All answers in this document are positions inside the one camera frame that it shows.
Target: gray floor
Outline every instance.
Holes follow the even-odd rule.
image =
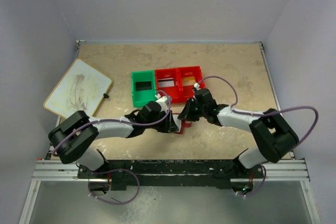
[[[132,197],[113,191],[118,200]],[[88,197],[84,182],[42,182],[30,224],[35,223],[311,223],[299,182],[266,182],[242,199],[228,190],[141,187],[134,202],[108,205]]]

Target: black object in green bin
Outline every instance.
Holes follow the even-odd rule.
[[[151,90],[151,89],[152,89],[152,82],[151,81],[137,81],[135,83],[135,90],[136,91]]]

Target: wooden tabletop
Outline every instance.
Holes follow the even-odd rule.
[[[134,109],[131,72],[186,66],[200,66],[203,77],[229,80],[238,92],[238,109],[276,108],[257,44],[83,44],[78,57],[113,80],[110,98],[102,101],[95,117],[117,118]],[[205,84],[217,103],[234,102],[226,83],[209,79]],[[172,110],[178,113],[182,108]],[[205,119],[194,122],[183,135],[148,129],[135,138],[105,138],[92,144],[107,159],[231,159],[255,145],[250,133],[211,125]]]

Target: wall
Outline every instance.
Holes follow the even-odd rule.
[[[56,116],[43,101],[75,56],[54,0],[0,0],[0,216],[18,223]]]
[[[261,41],[288,0],[56,0],[77,39]]]
[[[265,43],[266,57],[282,108],[311,104],[320,121],[295,151],[307,160],[323,223],[336,219],[336,0],[289,0]],[[286,114],[303,135],[312,112]]]

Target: plastic bin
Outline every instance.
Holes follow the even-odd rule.
[[[186,102],[188,98],[194,96],[192,87],[194,83],[202,80],[202,71],[199,66],[193,67],[182,67],[178,68],[181,75],[182,82],[182,102]],[[205,88],[204,82],[202,82],[199,87],[201,89]]]
[[[172,103],[182,102],[182,81],[178,68],[157,69],[154,72],[156,89],[170,95]]]
[[[155,101],[156,84],[154,70],[131,73],[132,100],[134,107],[145,106]]]

